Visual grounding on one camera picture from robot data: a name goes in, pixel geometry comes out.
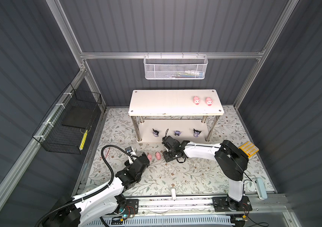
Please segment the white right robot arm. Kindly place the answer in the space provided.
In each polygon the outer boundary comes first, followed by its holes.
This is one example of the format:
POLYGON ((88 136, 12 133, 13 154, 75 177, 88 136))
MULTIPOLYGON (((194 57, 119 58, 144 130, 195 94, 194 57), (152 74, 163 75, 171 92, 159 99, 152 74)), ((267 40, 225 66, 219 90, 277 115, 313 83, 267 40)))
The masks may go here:
POLYGON ((229 202, 242 201, 244 184, 243 177, 247 170, 249 157, 232 142, 224 140, 220 144, 198 144, 190 141, 179 142, 171 136, 165 136, 162 144, 166 148, 163 156, 166 162, 179 159, 199 158, 215 161, 224 175, 229 179, 229 202))

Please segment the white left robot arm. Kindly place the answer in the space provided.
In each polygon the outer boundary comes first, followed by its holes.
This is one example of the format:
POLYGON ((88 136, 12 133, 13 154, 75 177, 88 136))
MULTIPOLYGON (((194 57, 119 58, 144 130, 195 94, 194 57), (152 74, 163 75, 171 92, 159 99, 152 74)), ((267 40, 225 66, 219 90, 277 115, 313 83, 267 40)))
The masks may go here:
POLYGON ((126 207, 123 192, 139 183, 150 160, 143 153, 134 162, 118 171, 113 180, 93 191, 77 195, 71 201, 51 209, 50 214, 35 225, 43 227, 83 227, 114 212, 122 213, 126 207))

